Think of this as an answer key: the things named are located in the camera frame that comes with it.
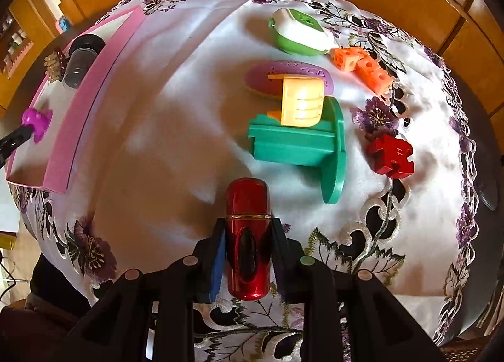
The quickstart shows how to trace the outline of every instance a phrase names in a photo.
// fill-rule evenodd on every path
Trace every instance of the pink cardboard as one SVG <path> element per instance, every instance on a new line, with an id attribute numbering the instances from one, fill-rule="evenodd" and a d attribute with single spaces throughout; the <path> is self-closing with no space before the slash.
<path id="1" fill-rule="evenodd" d="M 107 77 L 110 68 L 116 61 L 119 53 L 123 50 L 133 33 L 142 24 L 145 14 L 140 6 L 129 8 L 105 19 L 100 24 L 92 26 L 84 34 L 93 32 L 95 29 L 103 26 L 123 15 L 130 14 L 123 24 L 114 32 L 107 41 L 94 63 L 89 68 L 88 73 L 82 80 L 70 106 L 63 118 L 61 126 L 56 136 L 54 147 L 51 151 L 49 161 L 44 174 L 42 184 L 18 184 L 9 179 L 12 166 L 15 159 L 15 152 L 9 158 L 7 164 L 7 181 L 19 186 L 46 189 L 52 192 L 65 193 L 70 177 L 70 170 L 74 160 L 77 144 L 86 123 L 89 111 L 94 103 L 96 95 Z M 30 107 L 33 107 L 38 97 L 41 95 L 47 77 L 40 84 Z"/>
<path id="2" fill-rule="evenodd" d="M 253 90 L 264 95 L 282 98 L 282 81 L 268 79 L 269 74 L 305 74 L 314 76 L 324 81 L 324 96 L 329 96 L 334 91 L 331 74 L 323 67 L 311 63 L 292 60 L 276 60 L 260 63 L 252 67 L 245 75 L 245 83 Z"/>

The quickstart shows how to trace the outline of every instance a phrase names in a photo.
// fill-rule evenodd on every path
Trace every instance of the orange connecting block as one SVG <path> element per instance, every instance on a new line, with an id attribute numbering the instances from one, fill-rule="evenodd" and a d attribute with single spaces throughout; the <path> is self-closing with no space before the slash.
<path id="1" fill-rule="evenodd" d="M 358 61 L 355 70 L 357 76 L 378 96 L 389 91 L 392 84 L 391 77 L 370 56 Z"/>
<path id="2" fill-rule="evenodd" d="M 333 64 L 343 72 L 355 71 L 368 88 L 382 95 L 390 89 L 392 79 L 378 63 L 362 48 L 335 49 Z"/>
<path id="3" fill-rule="evenodd" d="M 357 62 L 369 54 L 361 48 L 335 49 L 333 53 L 333 64 L 343 72 L 352 72 L 357 66 Z"/>

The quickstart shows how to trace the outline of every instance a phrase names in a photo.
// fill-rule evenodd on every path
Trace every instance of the purple knob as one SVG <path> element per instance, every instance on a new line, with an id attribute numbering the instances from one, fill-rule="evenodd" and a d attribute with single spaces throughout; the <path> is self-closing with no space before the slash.
<path id="1" fill-rule="evenodd" d="M 51 122 L 51 118 L 52 110 L 48 110 L 47 113 L 42 113 L 37 109 L 30 107 L 23 113 L 21 124 L 23 126 L 32 126 L 33 141 L 37 144 L 44 137 L 44 134 L 49 127 L 49 123 Z"/>

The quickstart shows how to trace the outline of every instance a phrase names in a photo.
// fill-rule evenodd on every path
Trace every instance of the purple oval toy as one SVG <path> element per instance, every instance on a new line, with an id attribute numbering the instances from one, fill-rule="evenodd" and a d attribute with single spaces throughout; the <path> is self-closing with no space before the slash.
<path id="1" fill-rule="evenodd" d="M 48 110 L 46 114 L 39 112 L 37 109 L 30 107 L 26 109 L 21 118 L 21 124 L 23 126 L 33 127 L 33 141 L 37 144 L 44 137 L 49 123 L 52 118 L 52 110 Z"/>
<path id="2" fill-rule="evenodd" d="M 281 79 L 268 79 L 269 74 L 305 74 L 324 81 L 324 96 L 334 91 L 331 74 L 323 67 L 294 60 L 275 60 L 252 67 L 245 75 L 245 83 L 253 90 L 274 98 L 282 98 Z"/>

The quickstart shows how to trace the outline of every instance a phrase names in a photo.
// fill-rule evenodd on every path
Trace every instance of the embroidered tablecloth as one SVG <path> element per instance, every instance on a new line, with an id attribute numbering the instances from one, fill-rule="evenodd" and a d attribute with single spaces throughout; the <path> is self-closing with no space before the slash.
<path id="1" fill-rule="evenodd" d="M 106 16 L 135 5 L 147 18 L 95 100 L 66 194 L 12 189 L 44 255 L 93 303 L 100 284 L 127 269 L 148 273 L 190 254 L 224 215 L 227 185 L 253 176 L 268 183 L 274 214 L 308 254 L 334 269 L 371 270 L 442 342 L 475 256 L 478 205 L 476 145 L 443 59 L 346 1 L 123 0 Z M 328 55 L 275 48 L 267 19 L 285 7 L 315 17 L 340 46 L 367 50 L 393 90 L 374 97 Z M 323 203 L 316 171 L 248 152 L 249 121 L 278 103 L 243 77 L 269 60 L 331 74 L 347 150 L 335 205 Z M 412 176 L 373 172 L 364 151 L 380 131 L 412 144 Z M 239 302 L 224 278 L 216 303 L 195 309 L 208 328 L 196 336 L 198 361 L 300 360 L 303 309 L 283 304 L 274 282 L 266 298 Z"/>

